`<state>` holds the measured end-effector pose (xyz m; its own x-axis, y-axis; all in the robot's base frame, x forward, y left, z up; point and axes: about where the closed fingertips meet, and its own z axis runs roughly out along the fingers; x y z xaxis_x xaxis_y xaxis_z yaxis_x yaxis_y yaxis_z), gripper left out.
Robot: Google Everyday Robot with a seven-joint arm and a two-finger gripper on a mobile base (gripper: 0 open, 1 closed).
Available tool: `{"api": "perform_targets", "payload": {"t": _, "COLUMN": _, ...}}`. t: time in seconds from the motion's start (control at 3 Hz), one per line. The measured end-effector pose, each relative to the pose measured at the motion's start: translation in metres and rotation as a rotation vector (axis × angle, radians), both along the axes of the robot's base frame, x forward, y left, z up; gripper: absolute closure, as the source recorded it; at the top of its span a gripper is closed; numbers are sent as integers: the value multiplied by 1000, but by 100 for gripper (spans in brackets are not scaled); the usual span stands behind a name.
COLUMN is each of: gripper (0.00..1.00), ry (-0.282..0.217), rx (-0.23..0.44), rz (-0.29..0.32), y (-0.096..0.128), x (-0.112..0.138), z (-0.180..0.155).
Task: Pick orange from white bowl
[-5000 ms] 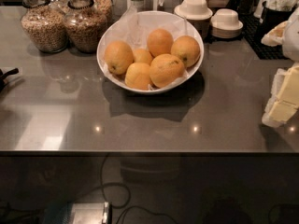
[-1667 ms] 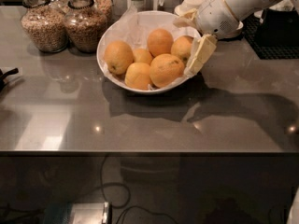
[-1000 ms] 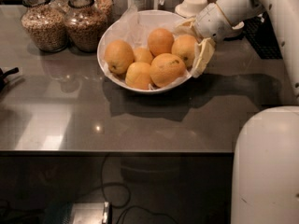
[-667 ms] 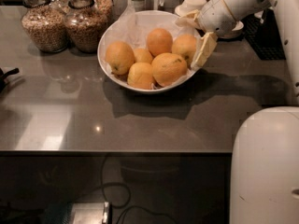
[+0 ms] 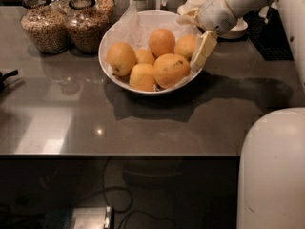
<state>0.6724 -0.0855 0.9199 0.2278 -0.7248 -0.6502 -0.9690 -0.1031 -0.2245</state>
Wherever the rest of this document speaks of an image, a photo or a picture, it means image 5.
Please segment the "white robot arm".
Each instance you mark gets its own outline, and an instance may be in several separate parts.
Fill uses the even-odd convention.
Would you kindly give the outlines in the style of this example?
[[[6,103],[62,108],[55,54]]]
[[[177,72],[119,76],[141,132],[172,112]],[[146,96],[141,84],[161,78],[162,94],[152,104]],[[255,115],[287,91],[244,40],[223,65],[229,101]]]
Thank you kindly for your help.
[[[251,10],[276,2],[305,82],[305,0],[206,0],[179,16],[219,35]],[[240,155],[236,229],[305,229],[305,108],[273,111],[248,132]]]

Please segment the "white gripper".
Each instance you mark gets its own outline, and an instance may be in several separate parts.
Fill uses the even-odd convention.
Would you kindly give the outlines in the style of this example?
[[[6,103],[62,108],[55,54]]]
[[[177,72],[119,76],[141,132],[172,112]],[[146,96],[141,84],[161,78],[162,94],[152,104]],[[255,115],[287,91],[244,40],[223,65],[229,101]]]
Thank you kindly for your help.
[[[193,72],[201,70],[217,45],[217,34],[222,35],[233,28],[238,19],[226,0],[206,0],[203,5],[184,10],[178,8],[176,22],[180,25],[201,26],[205,32],[195,40],[195,49],[190,67]]]

